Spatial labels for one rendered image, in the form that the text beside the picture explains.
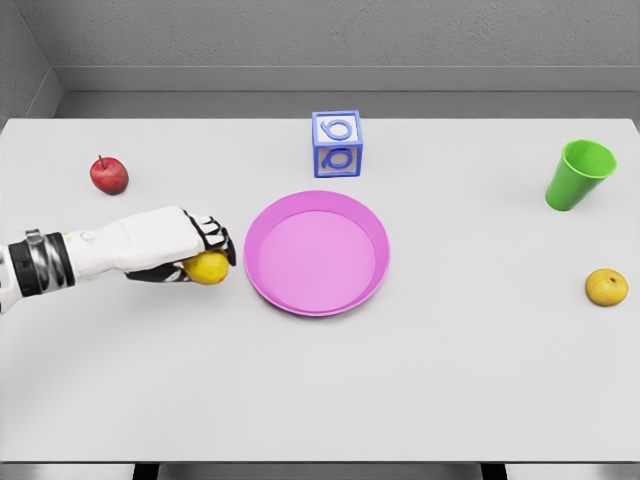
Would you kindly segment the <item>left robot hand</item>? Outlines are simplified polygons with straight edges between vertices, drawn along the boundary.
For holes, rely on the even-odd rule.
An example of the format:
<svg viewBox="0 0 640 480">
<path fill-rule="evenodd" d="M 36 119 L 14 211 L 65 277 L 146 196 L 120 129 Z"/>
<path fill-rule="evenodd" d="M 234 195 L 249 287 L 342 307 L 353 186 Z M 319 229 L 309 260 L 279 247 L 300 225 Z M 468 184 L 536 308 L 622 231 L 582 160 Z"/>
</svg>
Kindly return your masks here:
<svg viewBox="0 0 640 480">
<path fill-rule="evenodd" d="M 204 284 L 194 266 L 214 256 L 227 273 L 237 264 L 234 243 L 226 227 L 212 216 L 169 206 L 117 222 L 124 240 L 115 248 L 114 265 L 128 279 L 152 283 Z"/>
</svg>

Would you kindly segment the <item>red apple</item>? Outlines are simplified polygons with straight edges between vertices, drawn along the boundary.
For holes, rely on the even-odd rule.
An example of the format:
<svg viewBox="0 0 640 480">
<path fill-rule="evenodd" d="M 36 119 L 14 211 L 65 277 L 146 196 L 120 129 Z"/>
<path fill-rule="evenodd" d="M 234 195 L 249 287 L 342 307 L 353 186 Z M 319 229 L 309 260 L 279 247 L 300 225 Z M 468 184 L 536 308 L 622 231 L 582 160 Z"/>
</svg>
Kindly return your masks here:
<svg viewBox="0 0 640 480">
<path fill-rule="evenodd" d="M 89 175 L 93 185 L 109 195 L 124 192 L 129 183 L 128 170 L 114 157 L 98 156 L 90 167 Z"/>
</svg>

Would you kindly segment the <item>yellow-brown pear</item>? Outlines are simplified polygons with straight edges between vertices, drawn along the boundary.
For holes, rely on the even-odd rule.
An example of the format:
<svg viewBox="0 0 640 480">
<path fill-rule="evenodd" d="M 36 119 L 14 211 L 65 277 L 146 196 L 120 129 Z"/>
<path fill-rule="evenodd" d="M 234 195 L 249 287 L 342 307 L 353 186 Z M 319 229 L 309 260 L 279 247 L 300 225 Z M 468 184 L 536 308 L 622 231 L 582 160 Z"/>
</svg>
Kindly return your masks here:
<svg viewBox="0 0 640 480">
<path fill-rule="evenodd" d="M 591 272 L 585 280 L 588 299 L 599 306 L 615 306 L 623 302 L 629 292 L 626 278 L 618 271 L 601 268 Z"/>
</svg>

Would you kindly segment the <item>yellow lemon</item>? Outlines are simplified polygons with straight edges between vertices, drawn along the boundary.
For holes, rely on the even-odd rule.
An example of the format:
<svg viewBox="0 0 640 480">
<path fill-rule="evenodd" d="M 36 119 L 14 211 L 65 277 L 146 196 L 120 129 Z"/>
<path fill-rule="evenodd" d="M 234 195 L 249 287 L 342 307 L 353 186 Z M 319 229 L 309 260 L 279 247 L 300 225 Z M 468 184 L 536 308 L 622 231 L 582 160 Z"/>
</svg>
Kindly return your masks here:
<svg viewBox="0 0 640 480">
<path fill-rule="evenodd" d="M 216 285 L 228 275 L 230 263 L 221 251 L 205 251 L 182 262 L 189 279 L 200 285 Z"/>
</svg>

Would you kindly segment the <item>pink plate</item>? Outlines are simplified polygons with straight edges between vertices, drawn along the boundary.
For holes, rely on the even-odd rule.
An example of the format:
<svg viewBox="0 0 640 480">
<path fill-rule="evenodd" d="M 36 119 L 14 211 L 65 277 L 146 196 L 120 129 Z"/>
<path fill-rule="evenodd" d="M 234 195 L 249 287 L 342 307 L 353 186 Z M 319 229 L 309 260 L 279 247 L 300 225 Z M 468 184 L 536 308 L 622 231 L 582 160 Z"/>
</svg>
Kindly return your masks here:
<svg viewBox="0 0 640 480">
<path fill-rule="evenodd" d="M 368 300 L 384 280 L 391 247 L 367 206 L 336 192 L 303 191 L 265 208 L 244 241 L 255 290 L 303 316 L 330 316 Z"/>
</svg>

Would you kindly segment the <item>blue letter block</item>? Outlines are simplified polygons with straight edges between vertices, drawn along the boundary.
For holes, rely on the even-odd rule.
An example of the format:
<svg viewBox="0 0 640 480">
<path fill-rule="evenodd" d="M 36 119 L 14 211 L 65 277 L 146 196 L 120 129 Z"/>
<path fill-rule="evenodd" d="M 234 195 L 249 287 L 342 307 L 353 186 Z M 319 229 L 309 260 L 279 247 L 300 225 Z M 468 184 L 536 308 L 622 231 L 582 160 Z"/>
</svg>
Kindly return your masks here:
<svg viewBox="0 0 640 480">
<path fill-rule="evenodd" d="M 314 176 L 359 176 L 364 149 L 360 112 L 313 112 L 311 121 Z"/>
</svg>

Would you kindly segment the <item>green cup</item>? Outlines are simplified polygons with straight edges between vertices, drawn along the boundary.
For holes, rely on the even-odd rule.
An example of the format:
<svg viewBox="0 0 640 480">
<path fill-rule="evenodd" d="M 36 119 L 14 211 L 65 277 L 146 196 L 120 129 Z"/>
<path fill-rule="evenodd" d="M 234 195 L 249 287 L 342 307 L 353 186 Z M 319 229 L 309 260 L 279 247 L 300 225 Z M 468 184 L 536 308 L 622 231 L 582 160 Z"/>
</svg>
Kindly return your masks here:
<svg viewBox="0 0 640 480">
<path fill-rule="evenodd" d="M 613 152 L 598 142 L 576 139 L 566 143 L 546 190 L 546 203 L 557 211 L 573 209 L 612 176 L 617 166 Z"/>
</svg>

